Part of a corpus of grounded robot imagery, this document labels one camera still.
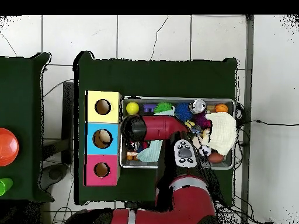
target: blue spiky ball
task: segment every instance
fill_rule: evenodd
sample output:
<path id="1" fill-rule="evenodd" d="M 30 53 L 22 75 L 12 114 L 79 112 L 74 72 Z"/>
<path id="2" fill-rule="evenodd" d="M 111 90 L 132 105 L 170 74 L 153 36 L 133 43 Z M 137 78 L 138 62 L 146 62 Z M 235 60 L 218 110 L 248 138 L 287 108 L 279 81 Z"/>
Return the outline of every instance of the blue spiky ball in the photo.
<path id="1" fill-rule="evenodd" d="M 187 120 L 191 120 L 192 113 L 189 109 L 188 103 L 179 103 L 175 107 L 175 116 L 181 120 L 181 122 L 186 122 Z"/>

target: metal tray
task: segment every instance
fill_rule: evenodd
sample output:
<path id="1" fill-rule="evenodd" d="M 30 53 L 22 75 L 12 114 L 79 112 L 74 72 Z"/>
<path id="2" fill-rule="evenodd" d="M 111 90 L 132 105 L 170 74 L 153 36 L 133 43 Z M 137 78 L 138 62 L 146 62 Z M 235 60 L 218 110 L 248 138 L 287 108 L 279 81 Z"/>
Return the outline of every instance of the metal tray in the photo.
<path id="1" fill-rule="evenodd" d="M 179 98 L 179 97 L 171 97 L 171 98 L 164 98 L 164 97 L 130 97 L 126 96 L 121 101 L 121 109 L 123 113 L 123 118 L 127 116 L 126 106 L 129 102 L 136 102 L 139 104 L 139 114 L 141 115 L 153 115 L 153 113 L 145 113 L 143 104 L 158 104 L 160 102 L 169 102 L 172 104 L 177 103 L 191 103 L 192 101 L 199 99 L 199 98 Z M 219 103 L 224 103 L 228 107 L 228 113 L 230 113 L 235 118 L 235 102 L 231 99 L 205 99 L 200 98 L 206 102 L 207 105 L 216 105 Z M 209 162 L 202 162 L 203 167 L 210 167 L 214 170 L 228 170 L 231 169 L 235 163 L 235 145 L 232 147 L 231 151 L 225 156 L 224 160 L 221 163 L 217 164 L 209 164 Z M 142 162 L 140 160 L 127 160 L 127 151 L 124 145 L 123 137 L 120 133 L 120 157 L 119 157 L 120 165 L 125 168 L 143 168 L 143 169 L 157 169 L 158 162 Z"/>

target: green cup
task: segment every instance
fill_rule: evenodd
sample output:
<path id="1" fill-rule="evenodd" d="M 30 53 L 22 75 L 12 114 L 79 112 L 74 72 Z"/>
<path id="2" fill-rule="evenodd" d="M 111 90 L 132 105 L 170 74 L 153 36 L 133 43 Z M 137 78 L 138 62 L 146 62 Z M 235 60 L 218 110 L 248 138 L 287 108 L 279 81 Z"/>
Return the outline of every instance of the green cup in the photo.
<path id="1" fill-rule="evenodd" d="M 11 178 L 0 178 L 0 196 L 4 195 L 13 185 Z"/>

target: dark green table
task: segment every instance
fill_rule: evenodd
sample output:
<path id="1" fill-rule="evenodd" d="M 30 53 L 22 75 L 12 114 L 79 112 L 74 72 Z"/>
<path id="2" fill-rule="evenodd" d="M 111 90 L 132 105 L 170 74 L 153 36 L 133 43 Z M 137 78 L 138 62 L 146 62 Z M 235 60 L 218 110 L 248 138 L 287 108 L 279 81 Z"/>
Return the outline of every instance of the dark green table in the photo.
<path id="1" fill-rule="evenodd" d="M 0 127 L 12 131 L 19 141 L 19 154 L 0 177 L 13 180 L 0 199 L 51 201 L 37 185 L 42 153 L 41 72 L 50 54 L 33 58 L 0 57 Z"/>
<path id="2" fill-rule="evenodd" d="M 90 52 L 81 52 L 74 61 L 75 114 L 74 138 L 75 202 L 154 201 L 154 169 L 122 169 L 117 186 L 83 185 L 84 165 L 84 100 L 86 90 L 119 92 L 123 96 L 202 97 L 235 99 L 234 58 L 218 61 L 128 61 L 98 60 Z M 221 192 L 232 204 L 233 170 L 216 170 Z"/>

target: white cloth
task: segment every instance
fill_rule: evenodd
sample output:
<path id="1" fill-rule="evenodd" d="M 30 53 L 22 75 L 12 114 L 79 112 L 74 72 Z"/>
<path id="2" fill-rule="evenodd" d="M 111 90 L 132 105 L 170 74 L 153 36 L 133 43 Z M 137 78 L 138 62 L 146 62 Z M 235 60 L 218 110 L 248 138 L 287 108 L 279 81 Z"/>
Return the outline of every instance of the white cloth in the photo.
<path id="1" fill-rule="evenodd" d="M 202 144 L 217 150 L 221 155 L 227 155 L 237 137 L 236 120 L 228 113 L 208 113 L 206 118 L 212 121 L 212 128 L 210 134 L 203 138 Z"/>

